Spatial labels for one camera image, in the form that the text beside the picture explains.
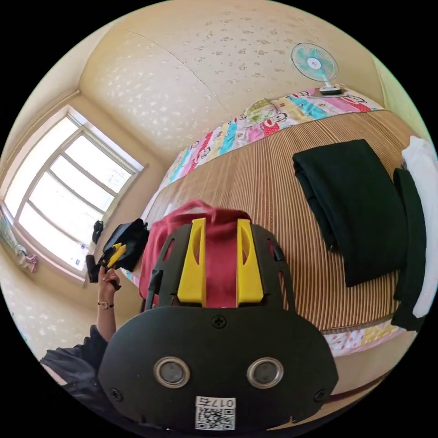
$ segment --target bamboo mat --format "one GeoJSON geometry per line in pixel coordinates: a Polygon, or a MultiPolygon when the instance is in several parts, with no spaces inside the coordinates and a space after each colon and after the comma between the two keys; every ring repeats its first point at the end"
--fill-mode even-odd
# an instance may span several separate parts
{"type": "Polygon", "coordinates": [[[292,155],[311,147],[365,139],[388,173],[401,163],[412,129],[386,111],[342,114],[283,129],[203,164],[164,188],[146,220],[194,198],[246,211],[271,231],[289,263],[298,313],[323,333],[369,327],[388,320],[397,273],[346,288],[342,257],[329,254],[292,166],[292,155]]]}

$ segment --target wristwatch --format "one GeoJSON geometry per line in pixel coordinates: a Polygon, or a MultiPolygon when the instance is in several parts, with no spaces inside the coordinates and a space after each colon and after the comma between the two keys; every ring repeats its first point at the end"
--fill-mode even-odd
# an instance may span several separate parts
{"type": "Polygon", "coordinates": [[[106,301],[97,301],[97,305],[102,309],[111,309],[114,304],[108,304],[106,301]]]}

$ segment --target label sticker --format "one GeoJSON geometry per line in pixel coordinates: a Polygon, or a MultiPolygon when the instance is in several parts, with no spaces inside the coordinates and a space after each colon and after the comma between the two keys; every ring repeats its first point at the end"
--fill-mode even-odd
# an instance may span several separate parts
{"type": "Polygon", "coordinates": [[[196,397],[195,429],[235,430],[236,399],[196,397]]]}

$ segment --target screw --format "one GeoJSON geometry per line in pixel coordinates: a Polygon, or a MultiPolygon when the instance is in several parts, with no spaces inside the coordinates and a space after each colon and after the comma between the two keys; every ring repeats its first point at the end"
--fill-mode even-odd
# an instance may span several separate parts
{"type": "Polygon", "coordinates": [[[218,315],[212,319],[211,324],[215,329],[223,329],[227,325],[227,320],[223,316],[218,315]]]}
{"type": "Polygon", "coordinates": [[[113,397],[116,402],[121,402],[123,400],[123,396],[116,389],[111,390],[111,397],[113,397]]]}
{"type": "Polygon", "coordinates": [[[326,395],[327,395],[327,390],[326,389],[321,389],[320,391],[318,391],[315,394],[315,397],[313,399],[316,401],[316,403],[319,403],[319,402],[322,402],[324,400],[326,395]]]}

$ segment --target window frame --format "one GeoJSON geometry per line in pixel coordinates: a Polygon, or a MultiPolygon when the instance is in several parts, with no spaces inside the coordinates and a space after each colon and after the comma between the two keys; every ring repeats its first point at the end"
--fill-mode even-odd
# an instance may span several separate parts
{"type": "Polygon", "coordinates": [[[35,177],[33,178],[32,182],[30,183],[29,187],[27,188],[25,195],[23,196],[22,200],[20,201],[20,205],[18,207],[17,213],[15,217],[12,216],[12,214],[9,212],[7,205],[2,202],[2,205],[5,209],[5,213],[7,214],[8,220],[12,224],[13,229],[18,233],[18,235],[25,241],[25,244],[29,246],[29,250],[32,249],[32,251],[36,252],[38,255],[42,256],[43,259],[47,260],[51,265],[60,268],[62,271],[66,271],[71,276],[77,278],[80,281],[84,281],[86,279],[87,275],[87,269],[86,265],[82,268],[82,270],[76,269],[61,258],[54,255],[51,251],[49,251],[47,248],[45,248],[41,243],[39,243],[33,236],[19,223],[20,215],[23,211],[23,207],[26,203],[28,203],[35,212],[40,215],[45,221],[47,221],[52,227],[54,227],[56,230],[61,232],[63,235],[67,236],[69,239],[73,240],[74,242],[77,242],[78,244],[85,243],[89,246],[89,253],[93,254],[94,252],[94,245],[91,240],[90,236],[90,242],[79,242],[76,238],[71,236],[69,233],[61,229],[58,225],[54,224],[48,217],[46,217],[30,200],[30,197],[33,193],[33,190],[37,186],[38,182],[40,181],[41,177],[48,173],[52,178],[54,178],[58,183],[60,183],[63,187],[65,187],[70,193],[72,193],[75,197],[77,197],[79,200],[84,202],[86,205],[92,207],[96,211],[103,214],[102,221],[105,223],[108,222],[108,219],[114,212],[117,205],[120,203],[121,199],[123,198],[124,194],[128,190],[128,188],[131,186],[135,178],[138,176],[138,174],[141,172],[141,170],[138,170],[134,168],[130,163],[128,163],[125,159],[120,157],[115,151],[111,149],[110,146],[106,145],[101,139],[99,139],[93,132],[90,131],[88,127],[85,125],[89,125],[89,122],[86,121],[86,123],[80,123],[78,120],[75,119],[73,115],[71,115],[67,111],[64,115],[62,115],[55,123],[53,123],[48,129],[46,129],[41,136],[39,136],[38,140],[32,145],[32,147],[29,149],[29,151],[26,153],[26,156],[22,159],[20,164],[17,166],[16,170],[14,171],[14,174],[12,178],[9,181],[8,187],[5,191],[5,197],[6,194],[9,191],[10,185],[12,181],[14,181],[14,178],[16,177],[17,172],[19,171],[22,163],[27,159],[29,153],[33,150],[33,148],[38,144],[38,142],[52,129],[54,128],[59,122],[61,122],[64,118],[68,118],[71,122],[73,122],[77,126],[77,130],[71,134],[62,144],[60,144],[56,150],[49,156],[49,158],[45,161],[44,165],[38,170],[35,177]],[[126,181],[126,183],[122,186],[120,191],[118,193],[114,192],[112,189],[107,187],[105,184],[100,182],[98,179],[96,179],[94,176],[92,176],[89,172],[87,172],[85,169],[83,169],[79,164],[77,164],[72,158],[70,158],[66,154],[66,149],[80,136],[84,136],[88,141],[90,141],[95,147],[97,147],[100,151],[102,151],[106,156],[108,156],[111,160],[113,160],[115,163],[117,163],[120,167],[122,167],[125,171],[127,171],[130,174],[130,177],[126,181]],[[93,204],[91,204],[89,201],[85,200],[82,196],[80,196],[78,193],[76,193],[73,189],[71,189],[67,184],[65,184],[63,181],[61,181],[54,172],[50,170],[51,165],[58,159],[58,157],[62,156],[65,158],[71,165],[73,165],[78,171],[80,171],[83,175],[85,175],[87,178],[89,178],[91,181],[96,183],[99,187],[101,187],[103,190],[108,192],[110,195],[114,197],[113,201],[109,205],[106,211],[103,211],[93,204]]]}

